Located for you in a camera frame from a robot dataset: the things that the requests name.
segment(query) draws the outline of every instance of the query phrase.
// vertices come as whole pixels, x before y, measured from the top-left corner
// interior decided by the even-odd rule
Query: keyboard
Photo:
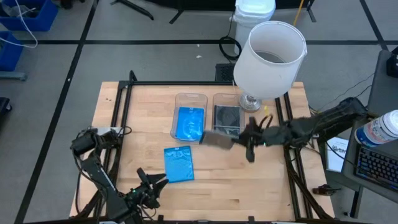
[[[361,147],[356,162],[354,175],[398,191],[398,160]]]

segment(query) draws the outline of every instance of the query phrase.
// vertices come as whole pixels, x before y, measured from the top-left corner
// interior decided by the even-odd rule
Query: white container lid
[[[275,0],[236,0],[235,6],[242,14],[267,14],[275,9]]]
[[[386,113],[383,116],[384,124],[386,125],[388,131],[398,137],[398,110]]]

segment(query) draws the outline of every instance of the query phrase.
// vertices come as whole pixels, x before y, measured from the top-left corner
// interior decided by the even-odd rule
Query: white lamp
[[[243,94],[240,104],[256,111],[261,100],[280,97],[293,85],[307,54],[304,36],[285,22],[263,22],[252,29],[234,68]]]

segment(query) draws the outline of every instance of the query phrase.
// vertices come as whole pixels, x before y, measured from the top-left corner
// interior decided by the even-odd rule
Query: desk
[[[117,82],[102,84],[93,126],[107,127],[111,123],[117,87]],[[164,172],[165,148],[187,145],[170,136],[175,95],[181,92],[207,96],[206,129],[211,129],[213,95],[240,94],[238,88],[233,86],[133,86],[127,117],[127,126],[132,128],[132,134],[124,138],[116,183],[121,192],[128,192],[131,187],[139,185],[136,174],[139,167],[148,174]],[[289,95],[293,116],[310,116],[303,83],[294,83]],[[275,116],[272,125],[278,125],[275,100],[263,101],[263,104]],[[252,115],[260,120],[265,114],[264,110],[259,110]],[[161,206],[157,212],[164,215],[165,220],[246,221],[248,216],[254,216],[256,221],[294,220],[282,146],[258,147],[253,164],[246,160],[245,148],[241,146],[234,146],[230,151],[197,144],[191,147],[195,180],[166,185],[160,195]],[[302,160],[308,188],[325,184],[320,156],[302,150]],[[87,204],[95,192],[96,187],[82,178],[80,207]],[[314,197],[334,217],[330,198]],[[300,193],[298,199],[301,214],[305,216]],[[72,206],[70,215],[75,214]]]

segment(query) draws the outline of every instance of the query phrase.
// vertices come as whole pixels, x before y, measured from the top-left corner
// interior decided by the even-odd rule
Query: white bucket
[[[233,21],[236,22],[235,39],[243,47],[256,25],[269,21],[275,12],[275,0],[237,0]]]
[[[263,59],[262,53],[284,63]],[[235,82],[256,98],[277,98],[292,87],[306,54],[307,45],[298,29],[285,22],[263,22],[250,32],[234,68]]]

